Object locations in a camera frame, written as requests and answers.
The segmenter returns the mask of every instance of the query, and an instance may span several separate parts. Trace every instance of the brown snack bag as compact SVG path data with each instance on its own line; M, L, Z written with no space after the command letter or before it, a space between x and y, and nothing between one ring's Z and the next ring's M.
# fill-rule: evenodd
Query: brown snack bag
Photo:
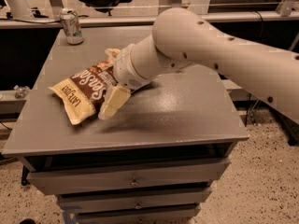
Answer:
M73 125L99 112L107 87L116 86L113 77L118 49L108 49L108 58L50 87L64 101L64 108Z

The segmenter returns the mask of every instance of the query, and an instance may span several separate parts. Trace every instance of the soda can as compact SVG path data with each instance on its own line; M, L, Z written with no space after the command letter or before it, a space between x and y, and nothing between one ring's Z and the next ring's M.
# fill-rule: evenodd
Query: soda can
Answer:
M78 21L77 12L73 9L63 8L60 19L64 27L67 42L71 45L82 43L84 38Z

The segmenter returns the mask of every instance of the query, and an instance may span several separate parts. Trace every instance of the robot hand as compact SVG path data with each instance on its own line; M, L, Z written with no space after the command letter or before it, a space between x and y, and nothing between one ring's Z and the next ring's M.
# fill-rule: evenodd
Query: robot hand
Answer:
M187 9L159 15L152 35L119 53L114 75L137 90L190 64L217 71L299 123L299 54L227 35Z

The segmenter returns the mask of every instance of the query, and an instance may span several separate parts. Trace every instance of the gray tabletop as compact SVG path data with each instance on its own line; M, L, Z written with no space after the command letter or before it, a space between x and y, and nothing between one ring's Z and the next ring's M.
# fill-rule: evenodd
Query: gray tabletop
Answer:
M63 103L48 87L105 59L105 49L122 49L150 30L150 26L86 28L85 41L78 46L69 46L61 31L3 154L49 155L248 139L219 76L200 65L158 77L112 119L103 121L95 115L71 125Z

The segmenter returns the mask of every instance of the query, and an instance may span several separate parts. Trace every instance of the drawer knob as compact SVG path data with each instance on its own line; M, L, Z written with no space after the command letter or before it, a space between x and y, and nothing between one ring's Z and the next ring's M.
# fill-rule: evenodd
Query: drawer knob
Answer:
M139 210L139 209L141 209L141 208L142 208L142 206L140 205L140 203L137 203L136 206L135 206L135 209L136 209L136 210Z
M137 224L142 224L142 218L140 218L138 221L137 221Z
M137 187L139 183L137 182L136 178L133 177L133 181L131 182L131 187Z

